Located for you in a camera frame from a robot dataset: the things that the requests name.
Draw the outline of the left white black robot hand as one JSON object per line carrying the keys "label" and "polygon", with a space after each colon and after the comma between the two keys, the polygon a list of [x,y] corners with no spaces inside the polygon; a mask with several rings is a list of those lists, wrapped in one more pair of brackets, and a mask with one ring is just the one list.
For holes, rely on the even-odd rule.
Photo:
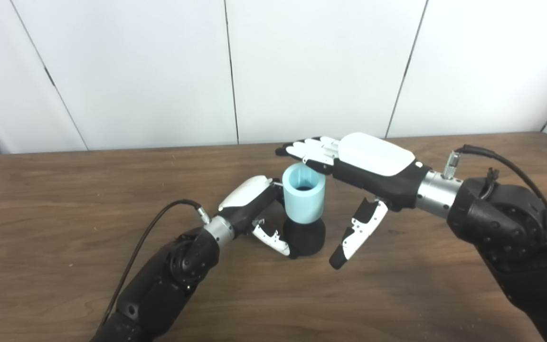
{"label": "left white black robot hand", "polygon": [[252,234],[281,255],[298,258],[298,251],[282,234],[275,228],[267,229],[265,219],[258,218],[274,202],[284,204],[281,180],[257,175],[245,180],[219,204],[217,216],[229,223],[234,239],[241,234]]}

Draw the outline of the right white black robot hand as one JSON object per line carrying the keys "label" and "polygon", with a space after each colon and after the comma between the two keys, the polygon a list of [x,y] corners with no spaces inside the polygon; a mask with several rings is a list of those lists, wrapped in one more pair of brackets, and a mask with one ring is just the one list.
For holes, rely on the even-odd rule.
{"label": "right white black robot hand", "polygon": [[330,256],[330,266],[335,270],[356,254],[389,211],[416,207],[418,189],[430,171],[411,151],[365,133],[351,133],[341,139],[301,139],[278,147],[275,154],[294,158],[317,173],[374,196],[374,201],[362,200]]}

